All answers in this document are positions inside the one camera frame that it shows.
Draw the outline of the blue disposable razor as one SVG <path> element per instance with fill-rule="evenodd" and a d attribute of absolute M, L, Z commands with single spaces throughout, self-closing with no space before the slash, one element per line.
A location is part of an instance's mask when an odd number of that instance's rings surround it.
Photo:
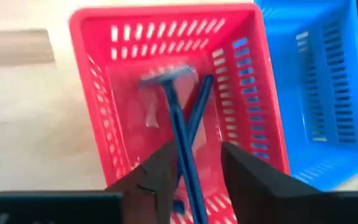
<path fill-rule="evenodd" d="M 196 165 L 192 153 L 190 137 L 186 129 L 185 118 L 181 108 L 174 81 L 185 75 L 194 73 L 194 69 L 188 65 L 168 69 L 158 75 L 141 78 L 139 86 L 162 86 L 168 101 L 168 112 L 173 136 L 177 145 L 178 163 L 186 185 L 189 204 L 192 211 L 194 224 L 206 224 L 208 216 L 204 209 L 203 195 L 200 181 L 196 171 Z"/>
<path fill-rule="evenodd" d="M 195 141 L 196 133 L 198 131 L 206 104 L 208 102 L 208 98 L 209 98 L 210 91 L 212 89 L 213 82 L 214 82 L 214 77 L 212 74 L 204 76 L 199 82 L 200 86 L 199 86 L 198 94 L 193 103 L 193 107 L 191 109 L 190 116 L 188 118 L 188 122 L 186 125 L 186 127 L 188 128 L 188 136 L 191 144 L 193 144 Z M 178 162 L 177 185 L 182 175 L 183 175 L 182 168 Z M 181 200 L 174 200 L 172 209 L 175 213 L 179 213 L 181 215 L 185 214 L 185 204 Z"/>

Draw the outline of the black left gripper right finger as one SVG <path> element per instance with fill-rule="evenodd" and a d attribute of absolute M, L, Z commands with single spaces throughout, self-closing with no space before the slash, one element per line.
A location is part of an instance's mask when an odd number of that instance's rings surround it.
<path fill-rule="evenodd" d="M 221 164 L 238 224 L 358 224 L 358 191 L 323 192 L 229 142 Z"/>

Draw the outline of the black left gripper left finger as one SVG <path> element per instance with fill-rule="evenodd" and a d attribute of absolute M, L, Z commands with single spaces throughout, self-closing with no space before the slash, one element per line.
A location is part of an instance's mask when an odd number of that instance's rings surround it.
<path fill-rule="evenodd" d="M 103 190 L 0 191 L 0 224 L 169 224 L 177 169 L 169 141 Z"/>

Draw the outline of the blue plastic basket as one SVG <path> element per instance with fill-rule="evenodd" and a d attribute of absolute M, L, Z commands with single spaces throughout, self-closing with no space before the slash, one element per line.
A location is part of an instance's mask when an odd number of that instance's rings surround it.
<path fill-rule="evenodd" d="M 357 0 L 261 8 L 292 177 L 317 189 L 358 174 Z"/>

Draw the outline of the red plastic basket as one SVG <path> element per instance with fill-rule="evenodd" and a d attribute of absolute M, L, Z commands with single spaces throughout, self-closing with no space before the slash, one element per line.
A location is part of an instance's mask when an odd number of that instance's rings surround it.
<path fill-rule="evenodd" d="M 160 85 L 141 78 L 188 65 L 174 81 L 187 125 L 200 80 L 214 77 L 192 146 L 208 224 L 237 224 L 224 184 L 229 142 L 290 171 L 265 26 L 253 3 L 92 7 L 74 12 L 70 33 L 106 183 L 173 139 Z"/>

